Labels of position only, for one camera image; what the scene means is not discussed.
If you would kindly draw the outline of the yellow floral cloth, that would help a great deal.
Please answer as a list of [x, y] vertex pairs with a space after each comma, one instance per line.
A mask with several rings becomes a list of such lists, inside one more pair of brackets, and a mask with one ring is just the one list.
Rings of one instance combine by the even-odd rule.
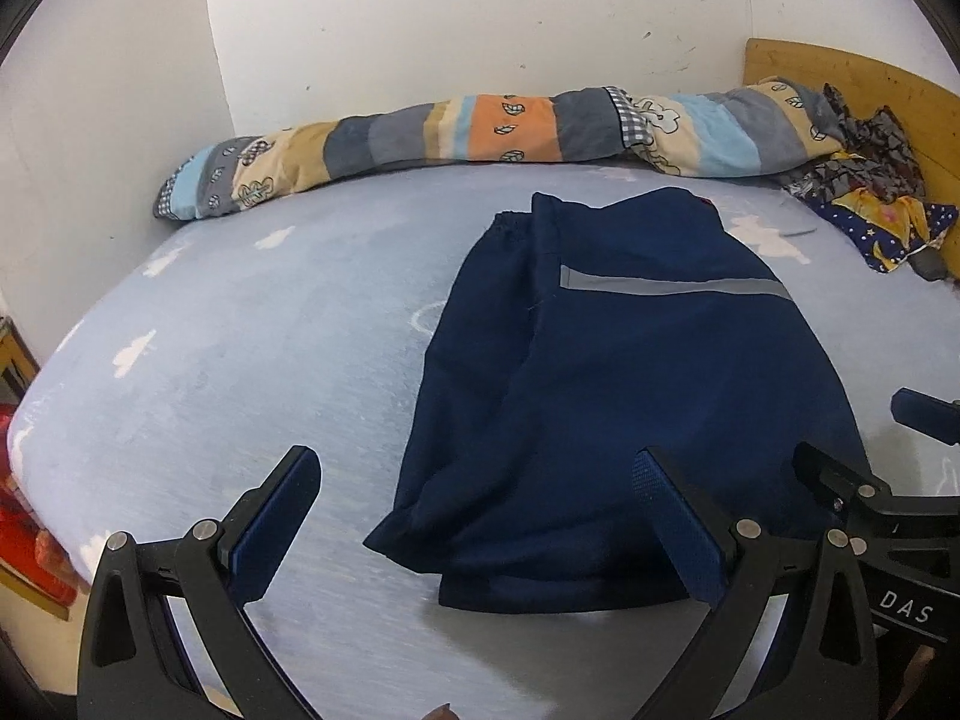
[[880, 273], [895, 270], [934, 239], [924, 205], [910, 195], [885, 203], [867, 188], [856, 188], [830, 203], [830, 220]]

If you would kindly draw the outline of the grey red patterned cloth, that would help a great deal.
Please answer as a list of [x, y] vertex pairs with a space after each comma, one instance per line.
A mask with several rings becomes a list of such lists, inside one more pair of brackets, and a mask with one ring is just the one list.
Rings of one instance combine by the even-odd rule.
[[841, 135], [841, 148], [804, 166], [776, 174], [775, 182], [807, 205], [822, 205], [865, 188], [882, 203], [901, 197], [924, 202], [926, 181], [907, 132], [889, 106], [858, 119], [832, 85], [820, 93], [832, 114], [828, 124]]

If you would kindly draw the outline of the wooden headboard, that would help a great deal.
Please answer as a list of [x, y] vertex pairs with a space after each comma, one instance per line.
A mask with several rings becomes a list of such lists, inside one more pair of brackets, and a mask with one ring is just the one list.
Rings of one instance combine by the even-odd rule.
[[838, 88], [859, 119], [889, 106], [907, 132], [933, 202], [958, 203], [957, 94], [911, 71], [846, 50], [750, 37], [743, 81], [784, 76], [807, 88]]

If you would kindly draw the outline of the navy star patterned cloth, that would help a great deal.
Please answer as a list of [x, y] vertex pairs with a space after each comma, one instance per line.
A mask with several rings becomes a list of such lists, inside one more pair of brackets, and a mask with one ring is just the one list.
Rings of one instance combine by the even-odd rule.
[[809, 208], [843, 232], [872, 270], [890, 273], [924, 249], [939, 249], [958, 221], [958, 208], [901, 195], [892, 203], [866, 190]]

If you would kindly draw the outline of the wooden side table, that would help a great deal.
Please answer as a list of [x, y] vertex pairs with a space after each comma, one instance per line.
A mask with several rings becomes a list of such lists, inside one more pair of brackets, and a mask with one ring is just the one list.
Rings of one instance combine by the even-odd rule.
[[36, 379], [39, 366], [10, 317], [0, 317], [0, 385], [3, 405], [18, 405]]

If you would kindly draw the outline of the patchwork long pillow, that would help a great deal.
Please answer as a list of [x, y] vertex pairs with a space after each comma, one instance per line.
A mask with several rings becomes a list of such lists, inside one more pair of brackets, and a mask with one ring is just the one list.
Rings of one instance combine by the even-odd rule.
[[594, 163], [636, 156], [680, 177], [771, 176], [841, 149], [827, 96], [771, 78], [726, 93], [472, 94], [215, 143], [161, 185], [158, 220], [208, 220], [314, 187], [405, 167]]

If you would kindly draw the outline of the light blue cloud bedsheet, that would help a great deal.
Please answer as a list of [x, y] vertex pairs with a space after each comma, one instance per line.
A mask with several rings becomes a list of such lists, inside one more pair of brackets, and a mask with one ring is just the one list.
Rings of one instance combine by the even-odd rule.
[[539, 192], [604, 206], [663, 185], [642, 167], [433, 167], [188, 224], [60, 341], [14, 417], [14, 474], [91, 574], [112, 532], [178, 538], [308, 445], [322, 491], [249, 617], [324, 717], [630, 717], [700, 606], [446, 610], [364, 537], [391, 507], [444, 299], [494, 215]]

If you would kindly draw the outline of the navy blue work jacket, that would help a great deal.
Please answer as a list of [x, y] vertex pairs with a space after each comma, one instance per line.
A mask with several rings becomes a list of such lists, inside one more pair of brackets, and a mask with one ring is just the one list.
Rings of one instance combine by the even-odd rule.
[[794, 475], [804, 442], [867, 468], [827, 353], [708, 200], [539, 193], [496, 216], [455, 277], [366, 546], [438, 575], [459, 610], [659, 605], [685, 589], [644, 450], [723, 511], [804, 538], [832, 522]]

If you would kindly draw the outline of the red bag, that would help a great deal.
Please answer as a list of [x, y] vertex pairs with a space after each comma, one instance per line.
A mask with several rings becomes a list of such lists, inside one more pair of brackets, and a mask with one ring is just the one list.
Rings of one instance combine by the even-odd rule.
[[70, 608], [76, 575], [59, 543], [39, 523], [14, 481], [7, 447], [13, 406], [2, 405], [2, 567], [50, 603]]

